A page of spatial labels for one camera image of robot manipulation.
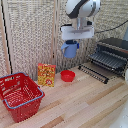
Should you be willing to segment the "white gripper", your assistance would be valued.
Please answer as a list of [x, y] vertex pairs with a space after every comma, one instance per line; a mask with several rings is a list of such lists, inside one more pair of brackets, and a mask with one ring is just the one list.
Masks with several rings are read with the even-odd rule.
[[[82, 30], [75, 30], [72, 26], [62, 26], [62, 39], [68, 40], [67, 44], [71, 44], [71, 40], [75, 39], [87, 39], [94, 36], [94, 28], [92, 26], [85, 27]], [[77, 49], [79, 49], [79, 42], [76, 41]]]

